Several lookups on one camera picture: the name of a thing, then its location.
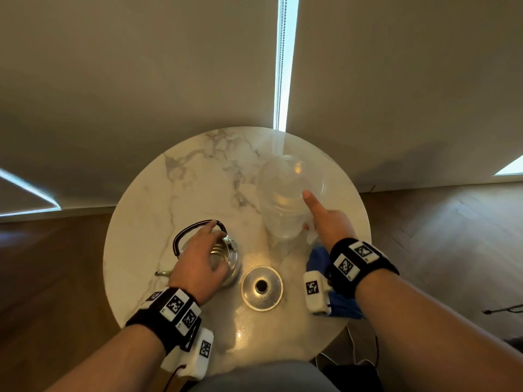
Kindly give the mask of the beige roller blind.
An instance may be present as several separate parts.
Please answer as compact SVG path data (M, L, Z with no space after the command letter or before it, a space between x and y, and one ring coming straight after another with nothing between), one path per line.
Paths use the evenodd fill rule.
M278 0L0 0L0 169L116 204L162 152L272 127Z
M361 192L523 181L523 0L299 0L286 132Z

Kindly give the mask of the person's right forearm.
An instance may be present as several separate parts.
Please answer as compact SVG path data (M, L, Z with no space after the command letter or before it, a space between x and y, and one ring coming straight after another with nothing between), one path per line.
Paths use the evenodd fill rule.
M364 277L356 301L411 388L523 392L523 354L388 270Z

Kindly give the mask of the person's left hand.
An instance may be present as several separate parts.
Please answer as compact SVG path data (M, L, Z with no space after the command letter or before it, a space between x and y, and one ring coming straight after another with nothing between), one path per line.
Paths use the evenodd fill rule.
M215 268L211 264L213 247L226 237L225 232L214 230L216 224L216 220L206 223L188 240L167 283L169 288L178 288L191 295L199 307L211 300L219 290L210 288L209 276L219 263L225 263L220 261Z

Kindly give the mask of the grey trousers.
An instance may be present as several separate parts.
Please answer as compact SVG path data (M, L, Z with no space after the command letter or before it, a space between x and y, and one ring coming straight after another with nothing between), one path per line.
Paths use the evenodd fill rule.
M340 392L309 362L277 361L204 378L187 392Z

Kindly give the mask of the steel kettle with black handle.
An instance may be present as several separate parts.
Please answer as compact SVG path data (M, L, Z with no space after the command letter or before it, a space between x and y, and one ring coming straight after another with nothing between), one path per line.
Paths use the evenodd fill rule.
M200 222L193 223L182 230L178 232L172 243L172 249L173 253L176 257L176 262L179 260L180 256L184 253L184 250L186 249L188 240L195 235L195 233L206 223L210 222L212 220L203 220ZM215 268L216 265L220 261L223 261L227 263L230 267L230 272L228 275L227 280L224 281L222 288L225 288L231 284L234 283L237 276L239 275L239 272L241 270L241 260L239 258L239 249L236 244L236 242L233 240L233 238L230 236L230 234L227 232L227 229L225 225L216 220L217 224L214 227L214 230L221 230L226 233L226 237L224 237L222 240L220 240L218 243L215 244L213 247L213 250L211 252L211 264L212 267ZM163 287L168 287L167 283L170 277L170 274L173 269L171 270L157 270L154 273L153 279L150 282L149 289L153 290L159 290Z

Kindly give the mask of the black wristband with markers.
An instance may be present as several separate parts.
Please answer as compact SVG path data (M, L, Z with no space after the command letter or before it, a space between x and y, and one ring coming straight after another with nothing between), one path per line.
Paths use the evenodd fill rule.
M139 324L151 330L166 354L179 347L189 352L201 325L201 308L186 290L168 287L153 292L125 326Z
M372 244L355 238L343 238L330 251L330 264L325 277L336 293L354 299L357 286L377 270L400 275L389 258Z

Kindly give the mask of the black right wristband with markers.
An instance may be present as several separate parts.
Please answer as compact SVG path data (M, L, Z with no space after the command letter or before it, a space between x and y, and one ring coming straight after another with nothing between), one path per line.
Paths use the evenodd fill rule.
M336 293L354 299L357 286L377 270L400 275L389 258L372 244L355 238L343 238L330 251L330 264L325 277Z

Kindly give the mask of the person's right hand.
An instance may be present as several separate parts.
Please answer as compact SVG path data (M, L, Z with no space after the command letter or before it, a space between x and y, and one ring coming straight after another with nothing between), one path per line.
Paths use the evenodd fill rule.
M328 253L331 253L332 248L343 239L357 239L352 223L347 215L340 210L327 209L327 219L322 223L315 223L313 220L313 224Z

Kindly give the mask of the steel kettle lid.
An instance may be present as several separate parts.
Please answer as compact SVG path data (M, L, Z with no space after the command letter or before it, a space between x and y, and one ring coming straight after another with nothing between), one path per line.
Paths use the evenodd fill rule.
M250 309L266 312L274 309L284 296L284 283L280 274L268 265L258 265L242 277L241 296Z

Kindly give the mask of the black left wristband with markers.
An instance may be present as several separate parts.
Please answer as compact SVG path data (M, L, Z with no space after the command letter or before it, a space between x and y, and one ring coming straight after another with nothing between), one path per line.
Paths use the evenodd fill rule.
M201 325L201 308L186 290L168 287L153 292L125 326L139 324L151 330L166 354L179 347L189 352Z

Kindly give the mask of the blue cloth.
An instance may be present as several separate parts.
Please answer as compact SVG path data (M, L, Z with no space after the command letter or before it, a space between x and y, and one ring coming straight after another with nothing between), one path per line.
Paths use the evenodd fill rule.
M311 250L309 255L309 259L306 263L306 272L316 270L321 272L323 276L328 279L330 265L328 251L322 246L316 246ZM335 292L334 289L329 293L329 296L332 312L330 316L326 317L352 318L356 320L364 318L355 299L345 298L341 294Z

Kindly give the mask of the clear plastic pitcher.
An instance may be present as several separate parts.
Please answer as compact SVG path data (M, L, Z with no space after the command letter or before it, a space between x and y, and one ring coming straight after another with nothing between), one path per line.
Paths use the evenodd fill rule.
M309 159L293 155L270 158L256 179L256 194L266 229L279 240L292 240L302 231L311 213L303 191L321 199L326 189L319 167Z

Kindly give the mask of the person's left forearm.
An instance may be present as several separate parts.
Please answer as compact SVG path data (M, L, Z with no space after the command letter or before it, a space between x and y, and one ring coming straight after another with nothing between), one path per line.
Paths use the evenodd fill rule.
M165 357L151 330L131 325L44 392L145 392Z

